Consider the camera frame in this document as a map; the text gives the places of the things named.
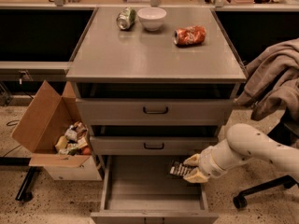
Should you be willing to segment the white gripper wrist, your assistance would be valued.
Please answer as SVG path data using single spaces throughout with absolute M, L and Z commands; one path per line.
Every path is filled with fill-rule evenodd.
M 227 169 L 222 164 L 223 148 L 209 146 L 200 155 L 194 154 L 186 159 L 183 164 L 188 166 L 198 166 L 192 169 L 183 179 L 189 183 L 206 183 L 208 178 L 220 178 L 227 173 Z

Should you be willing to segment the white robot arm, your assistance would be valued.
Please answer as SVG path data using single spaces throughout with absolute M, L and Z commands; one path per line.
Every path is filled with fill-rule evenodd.
M 206 183 L 209 178 L 220 178 L 251 159 L 266 161 L 299 182 L 299 149 L 282 145 L 244 123 L 233 125 L 217 145 L 186 159 L 183 164 L 191 166 L 192 170 L 183 179 L 190 183 Z

